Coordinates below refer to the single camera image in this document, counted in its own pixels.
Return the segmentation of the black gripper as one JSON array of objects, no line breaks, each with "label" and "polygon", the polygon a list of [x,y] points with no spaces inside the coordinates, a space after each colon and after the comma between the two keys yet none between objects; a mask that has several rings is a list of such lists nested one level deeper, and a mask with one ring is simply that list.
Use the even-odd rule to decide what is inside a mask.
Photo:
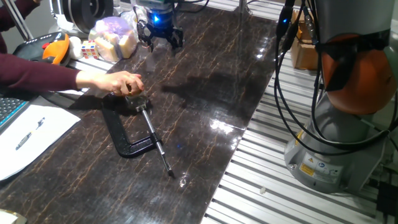
[{"label": "black gripper", "polygon": [[177,28],[175,7],[173,4],[153,4],[144,7],[147,12],[147,22],[137,22],[137,34],[141,42],[144,42],[153,52],[153,37],[170,40],[173,50],[183,47],[183,30]]}]

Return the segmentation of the person's bare hand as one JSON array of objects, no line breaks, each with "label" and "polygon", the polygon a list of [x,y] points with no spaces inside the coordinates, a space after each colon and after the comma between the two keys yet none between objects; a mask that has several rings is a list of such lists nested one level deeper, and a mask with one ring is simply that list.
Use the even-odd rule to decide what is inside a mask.
[{"label": "person's bare hand", "polygon": [[141,76],[127,71],[109,74],[80,71],[76,76],[76,87],[97,88],[119,96],[137,95],[144,91]]}]

